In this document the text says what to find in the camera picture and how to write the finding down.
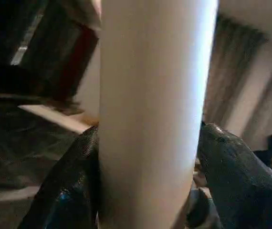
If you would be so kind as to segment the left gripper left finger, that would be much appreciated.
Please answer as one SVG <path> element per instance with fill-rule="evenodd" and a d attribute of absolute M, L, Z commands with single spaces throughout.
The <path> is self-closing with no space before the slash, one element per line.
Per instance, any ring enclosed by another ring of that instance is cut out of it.
<path fill-rule="evenodd" d="M 53 166 L 20 229 L 95 229 L 101 200 L 98 126 L 80 134 Z"/>

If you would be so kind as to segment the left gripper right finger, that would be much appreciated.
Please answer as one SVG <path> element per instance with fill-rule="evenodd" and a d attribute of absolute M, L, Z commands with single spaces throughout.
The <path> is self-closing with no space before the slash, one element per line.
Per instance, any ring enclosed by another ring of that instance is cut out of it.
<path fill-rule="evenodd" d="M 202 124 L 198 158 L 225 229 L 272 229 L 272 171 L 244 141 Z"/>

